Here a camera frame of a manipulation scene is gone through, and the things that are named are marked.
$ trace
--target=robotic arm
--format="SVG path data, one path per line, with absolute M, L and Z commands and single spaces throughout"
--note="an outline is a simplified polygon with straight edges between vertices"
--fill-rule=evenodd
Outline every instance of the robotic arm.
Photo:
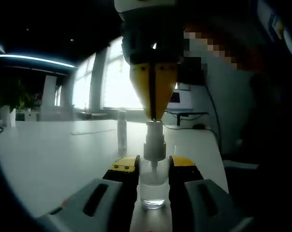
M 130 80 L 148 119 L 160 121 L 183 55 L 176 0 L 115 0 L 115 8 L 123 20 L 122 49 L 130 64 Z

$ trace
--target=clear glass bottle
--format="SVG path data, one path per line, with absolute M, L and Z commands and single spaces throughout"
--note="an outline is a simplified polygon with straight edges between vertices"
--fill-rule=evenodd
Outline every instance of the clear glass bottle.
M 143 207 L 157 209 L 164 205 L 169 193 L 168 168 L 167 158 L 153 162 L 140 159 L 139 188 Z
M 123 154 L 127 150 L 127 121 L 126 111 L 123 110 L 118 112 L 117 135 L 118 151 Z

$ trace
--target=white column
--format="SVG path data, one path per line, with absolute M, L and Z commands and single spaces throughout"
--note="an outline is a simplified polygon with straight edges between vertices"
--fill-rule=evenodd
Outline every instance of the white column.
M 44 91 L 42 96 L 42 105 L 40 107 L 40 120 L 52 121 L 55 112 L 55 92 L 56 92 L 56 76 L 45 77 Z
M 55 91 L 56 91 L 56 76 L 45 77 L 44 91 L 42 97 L 43 106 L 54 106 L 55 105 Z

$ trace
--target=potted plant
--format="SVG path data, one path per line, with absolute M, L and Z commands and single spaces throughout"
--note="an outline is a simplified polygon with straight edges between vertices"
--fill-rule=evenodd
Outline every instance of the potted plant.
M 23 88 L 20 80 L 9 78 L 2 83 L 0 89 L 0 118 L 3 126 L 16 125 L 16 108 L 20 105 Z
M 25 112 L 30 112 L 32 107 L 34 106 L 34 98 L 30 94 L 26 93 L 23 98 L 23 108 Z

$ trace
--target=liquid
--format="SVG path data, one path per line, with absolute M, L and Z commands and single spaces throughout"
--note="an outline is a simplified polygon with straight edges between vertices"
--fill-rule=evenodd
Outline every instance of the liquid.
M 143 174 L 140 177 L 141 204 L 148 209 L 157 209 L 164 205 L 168 197 L 168 179 L 158 179 L 151 173 Z
M 118 149 L 123 151 L 127 149 L 127 123 L 126 121 L 118 122 Z

